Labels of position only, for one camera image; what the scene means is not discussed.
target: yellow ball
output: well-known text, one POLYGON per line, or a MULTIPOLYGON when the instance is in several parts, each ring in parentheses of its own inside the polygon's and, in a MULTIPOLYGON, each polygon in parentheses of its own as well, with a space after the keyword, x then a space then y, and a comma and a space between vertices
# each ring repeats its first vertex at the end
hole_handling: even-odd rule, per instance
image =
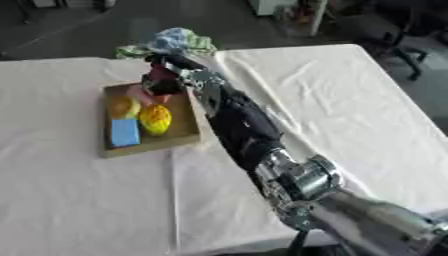
POLYGON ((171 113, 162 105, 152 105, 140 111, 139 119, 150 134, 162 135, 170 127, 171 113))

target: yellow fruit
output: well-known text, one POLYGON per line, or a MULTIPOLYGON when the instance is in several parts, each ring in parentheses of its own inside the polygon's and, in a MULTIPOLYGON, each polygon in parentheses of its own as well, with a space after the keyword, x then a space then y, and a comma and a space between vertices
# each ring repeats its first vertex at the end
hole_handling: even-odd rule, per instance
POLYGON ((152 105, 142 109, 139 119, 150 134, 162 135, 170 127, 171 113, 162 105, 152 105))
POLYGON ((134 118, 140 108, 140 102, 126 96, 114 96, 107 101, 107 110, 112 119, 134 118))

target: floor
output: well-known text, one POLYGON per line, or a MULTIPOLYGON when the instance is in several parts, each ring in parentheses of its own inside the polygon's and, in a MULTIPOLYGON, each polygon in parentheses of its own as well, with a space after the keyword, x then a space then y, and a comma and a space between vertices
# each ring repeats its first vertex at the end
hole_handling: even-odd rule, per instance
MULTIPOLYGON (((286 36, 271 19, 255 17, 244 0, 121 0, 106 13, 87 9, 36 10, 31 24, 23 25, 14 1, 0 2, 0 51, 7 54, 3 60, 112 58, 116 46, 146 42, 155 32, 176 26, 212 37, 219 49, 333 44, 348 42, 365 31, 381 36, 391 29, 376 17, 351 17, 338 22, 338 33, 316 38, 286 36)), ((381 65, 448 134, 448 47, 432 38, 411 39, 409 43, 431 53, 418 81, 407 80, 410 71, 400 62, 382 61, 381 65)), ((282 254, 277 251, 262 255, 282 254)))

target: patterned cloth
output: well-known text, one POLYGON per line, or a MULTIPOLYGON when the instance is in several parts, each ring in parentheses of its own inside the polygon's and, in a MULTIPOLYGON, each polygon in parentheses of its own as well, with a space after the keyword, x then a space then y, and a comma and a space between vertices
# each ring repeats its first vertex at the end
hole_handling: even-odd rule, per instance
POLYGON ((216 50, 210 37, 198 36, 185 28, 170 28, 157 33, 154 39, 145 45, 118 47, 115 57, 117 59, 143 58, 151 52, 210 56, 216 50))

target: cable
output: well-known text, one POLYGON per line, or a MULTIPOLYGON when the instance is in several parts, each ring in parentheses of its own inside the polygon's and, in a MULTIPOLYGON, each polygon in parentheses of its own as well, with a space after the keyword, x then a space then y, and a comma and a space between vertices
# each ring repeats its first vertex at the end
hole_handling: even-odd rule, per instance
POLYGON ((100 15, 92 17, 92 18, 83 19, 83 20, 81 20, 79 22, 76 22, 75 24, 68 25, 68 26, 65 26, 65 27, 60 28, 60 29, 56 29, 56 30, 54 30, 54 31, 52 31, 50 33, 44 34, 44 35, 42 35, 42 36, 40 36, 38 38, 32 39, 30 41, 27 41, 25 43, 19 44, 19 45, 14 46, 14 47, 8 48, 8 49, 2 51, 1 55, 7 55, 7 53, 10 52, 10 51, 23 49, 24 47, 28 47, 28 46, 30 46, 32 44, 35 44, 35 43, 40 42, 42 40, 46 40, 46 39, 48 39, 50 37, 53 37, 55 35, 59 35, 59 34, 71 31, 73 29, 79 28, 79 27, 81 27, 83 25, 87 25, 87 24, 93 23, 93 22, 95 22, 95 21, 97 21, 99 19, 104 18, 104 16, 106 16, 106 15, 107 15, 106 13, 103 13, 103 14, 100 14, 100 15))
POLYGON ((301 231, 292 241, 291 245, 286 252, 287 256, 301 256, 303 247, 305 245, 306 237, 308 236, 308 231, 301 231))

